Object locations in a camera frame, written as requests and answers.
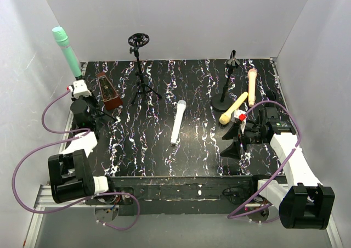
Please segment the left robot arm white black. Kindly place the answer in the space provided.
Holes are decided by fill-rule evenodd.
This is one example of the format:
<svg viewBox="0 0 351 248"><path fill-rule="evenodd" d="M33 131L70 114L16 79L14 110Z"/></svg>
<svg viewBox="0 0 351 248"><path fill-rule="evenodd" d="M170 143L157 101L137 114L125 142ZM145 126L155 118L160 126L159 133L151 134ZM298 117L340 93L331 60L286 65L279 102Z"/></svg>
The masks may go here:
<svg viewBox="0 0 351 248"><path fill-rule="evenodd" d="M74 98L70 106L76 134L60 154L50 156L48 169L52 196L56 203L107 193L106 176L94 176L88 162L89 154L98 144L97 118L101 116L93 97Z"/></svg>

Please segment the black tripod shock mount stand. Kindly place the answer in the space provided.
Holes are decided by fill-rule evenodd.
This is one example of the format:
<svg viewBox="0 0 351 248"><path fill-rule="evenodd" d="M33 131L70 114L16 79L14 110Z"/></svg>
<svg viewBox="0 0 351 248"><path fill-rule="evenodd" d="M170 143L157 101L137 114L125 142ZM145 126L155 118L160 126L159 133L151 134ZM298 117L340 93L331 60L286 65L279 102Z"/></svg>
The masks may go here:
<svg viewBox="0 0 351 248"><path fill-rule="evenodd" d="M159 99L162 98L162 95L158 94L155 90L153 90L149 85L147 85L144 82L144 75L141 71L139 48L147 45L149 41L150 37L145 33L135 33L128 38L128 44L130 46L129 53L134 54L134 57L136 58L138 71L135 74L139 77L139 81L137 82L138 90L136 91L135 96L131 102L132 105L134 105L137 96L139 95L146 96L148 93L154 93Z"/></svg>

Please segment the green microphone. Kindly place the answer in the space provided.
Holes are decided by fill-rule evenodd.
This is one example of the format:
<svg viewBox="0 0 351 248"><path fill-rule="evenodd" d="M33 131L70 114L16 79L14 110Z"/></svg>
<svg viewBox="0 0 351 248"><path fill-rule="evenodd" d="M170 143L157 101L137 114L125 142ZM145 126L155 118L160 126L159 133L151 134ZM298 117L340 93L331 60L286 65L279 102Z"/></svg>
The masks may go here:
<svg viewBox="0 0 351 248"><path fill-rule="evenodd" d="M74 54L67 33L61 26L54 27L52 29L52 33L56 43L61 48L61 51L72 71L72 74L75 78L81 78L82 73L80 69L80 63Z"/></svg>

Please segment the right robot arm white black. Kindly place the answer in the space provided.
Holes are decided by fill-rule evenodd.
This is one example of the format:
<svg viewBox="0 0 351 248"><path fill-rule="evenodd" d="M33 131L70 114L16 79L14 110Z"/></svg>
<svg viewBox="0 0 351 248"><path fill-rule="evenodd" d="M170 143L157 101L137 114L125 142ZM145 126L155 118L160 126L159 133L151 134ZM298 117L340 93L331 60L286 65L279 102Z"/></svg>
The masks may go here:
<svg viewBox="0 0 351 248"><path fill-rule="evenodd" d="M234 117L234 124L223 136L233 142L221 155L234 158L250 144L269 144L281 163L276 172L283 172L287 181L287 187L283 187L276 180L277 173L253 176L253 194L244 203L262 197L277 208L280 222L287 229L326 229L335 194L311 171L293 125L280 120L272 105L260 109L257 121L247 120L242 110L235 110Z"/></svg>

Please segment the white microphone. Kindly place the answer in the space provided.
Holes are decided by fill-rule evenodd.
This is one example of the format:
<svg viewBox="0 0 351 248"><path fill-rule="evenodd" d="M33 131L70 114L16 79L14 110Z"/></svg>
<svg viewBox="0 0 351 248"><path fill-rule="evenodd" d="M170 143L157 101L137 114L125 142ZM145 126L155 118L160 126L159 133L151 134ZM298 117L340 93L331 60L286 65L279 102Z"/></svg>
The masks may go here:
<svg viewBox="0 0 351 248"><path fill-rule="evenodd" d="M175 114L172 134L171 134L171 141L170 141L171 145L176 145L177 143L185 109L186 109L186 101L179 100L176 106L176 114Z"/></svg>

